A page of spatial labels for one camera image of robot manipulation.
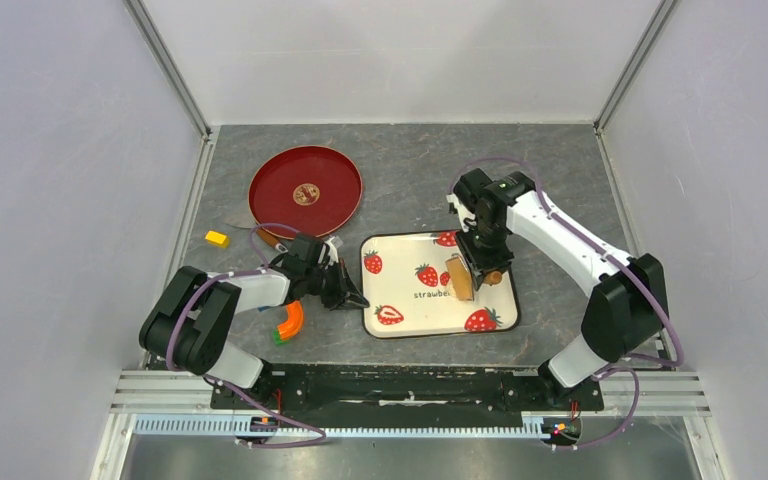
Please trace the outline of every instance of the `strawberry print tray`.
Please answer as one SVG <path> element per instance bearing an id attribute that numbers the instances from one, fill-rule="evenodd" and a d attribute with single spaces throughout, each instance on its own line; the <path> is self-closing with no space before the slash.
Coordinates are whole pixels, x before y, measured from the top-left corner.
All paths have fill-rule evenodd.
<path id="1" fill-rule="evenodd" d="M 458 253 L 455 232 L 379 235 L 361 245 L 361 285 L 370 308 L 366 331 L 377 338 L 498 332 L 519 320 L 513 282 L 483 285 L 471 302 L 455 297 L 446 260 Z"/>

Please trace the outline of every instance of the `strawberry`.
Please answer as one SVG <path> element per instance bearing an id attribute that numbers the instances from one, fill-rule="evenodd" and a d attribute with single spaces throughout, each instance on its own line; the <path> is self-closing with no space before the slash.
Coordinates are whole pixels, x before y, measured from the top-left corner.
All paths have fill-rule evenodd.
<path id="1" fill-rule="evenodd" d="M 457 247 L 458 243 L 455 241 L 455 234 L 457 230 L 452 232 L 443 232 L 434 239 L 434 243 L 443 247 Z"/>
<path id="2" fill-rule="evenodd" d="M 405 319 L 404 315 L 390 305 L 375 307 L 375 315 L 382 325 L 395 325 Z"/>
<path id="3" fill-rule="evenodd" d="M 363 254 L 363 266 L 369 270 L 369 273 L 379 274 L 384 263 L 381 261 L 381 257 L 378 256 L 378 252 L 375 250 L 366 252 Z"/>
<path id="4" fill-rule="evenodd" d="M 472 312 L 472 315 L 466 319 L 464 330 L 467 332 L 488 332 L 496 330 L 499 326 L 499 316 L 496 310 L 492 308 L 483 308 Z"/>
<path id="5" fill-rule="evenodd" d="M 437 286 L 437 270 L 434 270 L 434 267 L 429 267 L 427 263 L 416 267 L 416 277 L 429 287 Z"/>

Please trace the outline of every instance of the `gray countertop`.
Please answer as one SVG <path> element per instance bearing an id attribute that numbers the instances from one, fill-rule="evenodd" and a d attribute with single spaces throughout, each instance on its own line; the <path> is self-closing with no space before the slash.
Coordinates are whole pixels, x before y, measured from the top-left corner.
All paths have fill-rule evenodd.
<path id="1" fill-rule="evenodd" d="M 589 125 L 274 125 L 222 127 L 201 197 L 184 263 L 228 271 L 254 268 L 246 236 L 222 223 L 244 205 L 249 182 L 273 155 L 299 145 L 324 145 L 351 158 L 363 176 L 356 214 L 337 234 L 356 283 L 360 244 L 371 235 L 457 228 L 446 190 L 464 163 L 491 155 L 526 157 L 552 200 L 596 235 L 626 248 L 605 167 Z M 485 168 L 491 176 L 515 166 Z M 217 230 L 231 237 L 220 249 L 203 237 Z M 579 332 L 586 297 L 558 266 L 519 238 L 514 279 L 520 324 L 502 333 L 379 340 L 363 328 L 360 311 L 328 312 L 316 298 L 303 300 L 305 325 L 276 346 L 272 330 L 283 309 L 235 318 L 230 341 L 270 362 L 355 362 L 462 365 L 538 365 Z"/>

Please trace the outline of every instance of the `white panel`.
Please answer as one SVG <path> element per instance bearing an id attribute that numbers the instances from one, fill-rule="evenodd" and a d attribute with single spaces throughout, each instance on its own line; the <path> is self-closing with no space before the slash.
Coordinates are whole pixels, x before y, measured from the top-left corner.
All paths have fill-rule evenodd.
<path id="1" fill-rule="evenodd" d="M 148 0 L 214 124 L 591 121 L 657 0 Z"/>
<path id="2" fill-rule="evenodd" d="M 737 478 L 768 478 L 768 2 L 682 2 L 608 151 Z"/>
<path id="3" fill-rule="evenodd" d="M 120 1 L 0 2 L 0 479 L 89 476 L 198 142 Z"/>

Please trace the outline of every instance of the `red plate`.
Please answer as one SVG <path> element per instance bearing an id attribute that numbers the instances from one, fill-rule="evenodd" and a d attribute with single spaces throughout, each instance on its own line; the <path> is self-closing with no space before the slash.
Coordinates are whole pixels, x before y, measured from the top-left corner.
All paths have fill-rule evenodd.
<path id="1" fill-rule="evenodd" d="M 351 160 L 325 147 L 296 147 L 260 167 L 249 187 L 258 223 L 283 223 L 321 237 L 340 228 L 360 204 L 363 181 Z M 283 228 L 265 228 L 292 238 Z"/>

